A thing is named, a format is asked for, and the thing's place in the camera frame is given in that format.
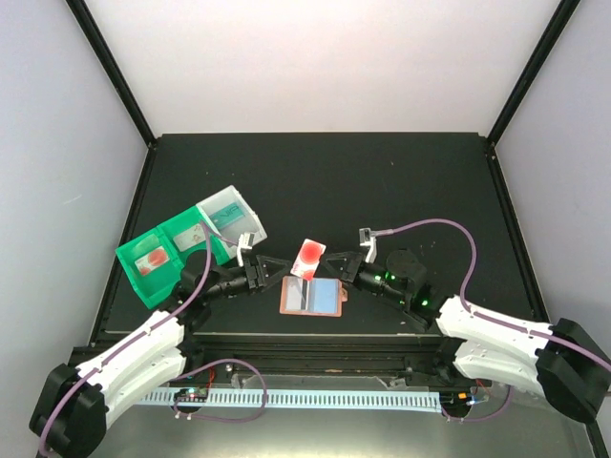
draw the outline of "black table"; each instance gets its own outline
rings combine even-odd
[[[523,319],[534,312],[522,282],[484,138],[477,134],[164,135],[150,164],[131,237],[233,184],[268,239],[256,253],[294,260],[305,238],[327,252],[358,248],[358,229],[427,218],[454,219],[474,235],[478,261],[470,301]],[[470,260],[464,236],[431,225],[379,239],[378,261],[410,248],[431,280],[458,292]],[[341,318],[279,313],[280,286],[214,302],[203,333],[396,335],[422,332],[393,306],[349,291]],[[102,304],[99,331],[134,330],[149,315],[120,269]]]

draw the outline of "green box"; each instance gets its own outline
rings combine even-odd
[[[191,207],[116,249],[116,256],[134,291],[147,308],[155,308],[170,295],[180,280],[180,271],[189,255],[194,251],[206,249],[200,226],[202,220],[216,230],[208,217],[197,207]],[[230,260],[217,237],[210,236],[210,245],[217,264],[225,264]],[[160,247],[167,254],[168,260],[142,275],[137,262],[147,262],[147,255]]]

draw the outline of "small container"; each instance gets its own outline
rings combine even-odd
[[[243,232],[255,234],[254,244],[267,237],[257,215],[236,188],[229,186],[119,246],[116,256],[147,308],[155,308],[170,295],[189,255],[206,249],[202,220],[235,242]],[[210,236],[210,246],[218,265],[237,255],[237,247],[215,236]]]
[[[227,186],[196,205],[210,218],[211,227],[226,239],[237,241],[244,232],[255,234],[253,245],[267,239],[263,225],[242,194],[234,186]],[[230,259],[237,256],[238,247],[221,241]]]

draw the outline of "white cable tray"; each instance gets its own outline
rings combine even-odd
[[[180,388],[157,388],[138,406],[171,406]],[[262,389],[211,388],[205,402],[180,402],[179,406],[258,407]],[[313,391],[268,389],[269,408],[338,408],[362,410],[413,410],[441,412],[439,394],[424,391]]]

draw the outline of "black frame edge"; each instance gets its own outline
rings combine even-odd
[[[609,458],[609,452],[607,451],[604,439],[602,439],[602,434],[600,433],[599,423],[591,423],[585,427],[585,430],[588,433],[590,444],[592,444],[594,456],[597,458]]]
[[[73,12],[78,25],[85,33],[89,44],[93,48],[97,59],[102,64],[104,71],[108,74],[113,86],[115,87],[118,96],[120,97],[127,113],[136,124],[144,143],[147,147],[152,147],[157,144],[157,139],[151,131],[142,110],[137,105],[136,98],[132,94],[127,81],[123,77],[123,73],[118,67],[110,48],[106,44],[106,40],[102,36],[102,32],[97,27],[94,17],[92,16],[85,0],[66,0],[66,3]]]
[[[498,163],[496,156],[495,147],[492,144],[488,144],[486,153],[486,160],[490,169],[490,175],[495,185],[496,197],[501,207],[501,212],[505,218],[505,225],[507,226],[507,232],[511,240],[512,246],[514,247],[514,254],[516,255],[517,265],[519,268],[524,288],[526,289],[526,295],[531,304],[533,311],[533,319],[539,322],[549,322],[549,316],[545,309],[543,302],[543,296],[538,289],[537,278],[535,277],[535,271],[533,265],[528,256],[526,249],[526,243],[524,237],[519,229],[519,223],[517,222],[516,211],[512,204],[509,190],[507,189],[507,183],[505,177]]]
[[[522,99],[533,84],[539,70],[545,63],[545,59],[547,59],[547,56],[554,48],[554,45],[556,45],[558,38],[573,15],[579,1],[580,0],[561,0],[558,4],[554,15],[545,28],[543,35],[539,38],[538,43],[535,46],[535,50],[528,59],[522,74],[517,79],[516,85],[505,102],[505,106],[503,106],[503,109],[498,115],[495,125],[488,134],[488,141],[490,141],[493,145],[498,144],[498,141],[505,132],[505,129],[507,129],[507,126],[516,114]]]
[[[129,241],[132,238],[132,235],[134,234],[137,215],[140,212],[140,206],[142,205],[142,201],[144,200],[144,194],[146,192],[146,187],[149,183],[149,178],[151,177],[151,172],[153,171],[153,165],[155,163],[156,157],[157,149],[155,147],[150,147],[146,154],[146,158],[144,159],[144,164],[142,165],[140,178],[138,179],[136,185],[134,198],[132,199],[130,211],[127,214],[127,219],[125,221],[125,226],[123,227],[123,232],[121,233],[119,245],[122,245],[123,243]],[[120,277],[120,270],[121,265],[119,264],[118,259],[115,256],[115,259],[113,260],[113,267],[111,268],[110,275],[108,276],[108,280],[106,281],[104,294],[102,295],[100,305],[97,309],[94,327],[89,338],[90,344],[94,344],[98,340],[101,330],[100,328],[103,325],[103,322],[106,319],[108,313],[110,312],[109,305],[112,303],[116,292],[116,285],[118,284],[118,279]]]

